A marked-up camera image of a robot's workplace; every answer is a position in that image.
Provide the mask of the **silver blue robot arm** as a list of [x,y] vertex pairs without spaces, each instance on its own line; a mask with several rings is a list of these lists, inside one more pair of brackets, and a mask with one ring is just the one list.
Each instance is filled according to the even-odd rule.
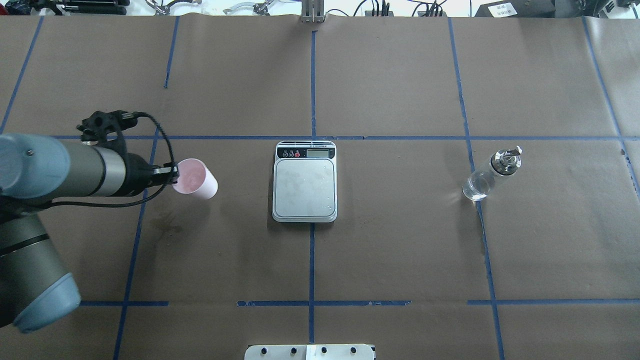
[[40,330],[82,301],[39,214],[55,207],[91,207],[81,198],[124,198],[178,180],[173,156],[152,165],[123,139],[89,144],[38,134],[1,136],[1,326]]

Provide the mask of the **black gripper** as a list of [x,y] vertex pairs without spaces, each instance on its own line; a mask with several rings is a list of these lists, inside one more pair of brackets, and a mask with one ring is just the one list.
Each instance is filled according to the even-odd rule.
[[126,153],[126,174],[124,196],[133,197],[153,186],[170,186],[179,180],[178,164],[165,162],[162,165],[149,164],[136,153]]

